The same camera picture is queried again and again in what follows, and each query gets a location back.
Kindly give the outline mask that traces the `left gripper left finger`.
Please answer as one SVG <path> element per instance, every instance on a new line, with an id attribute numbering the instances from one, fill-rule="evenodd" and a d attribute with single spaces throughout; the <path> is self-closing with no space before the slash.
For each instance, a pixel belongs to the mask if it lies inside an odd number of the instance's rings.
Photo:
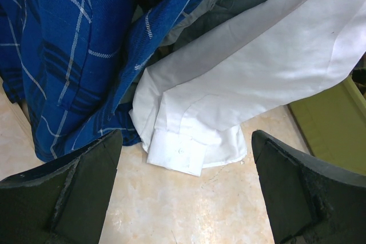
<path id="1" fill-rule="evenodd" d="M 1 180 L 1 243 L 98 243 L 121 149 L 114 130 Z"/>

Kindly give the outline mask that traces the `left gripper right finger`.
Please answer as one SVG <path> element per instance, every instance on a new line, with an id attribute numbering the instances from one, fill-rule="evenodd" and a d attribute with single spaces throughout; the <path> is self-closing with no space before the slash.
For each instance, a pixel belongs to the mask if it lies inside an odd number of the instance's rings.
<path id="1" fill-rule="evenodd" d="M 365 176 L 262 130 L 252 151 L 275 243 L 365 243 Z"/>

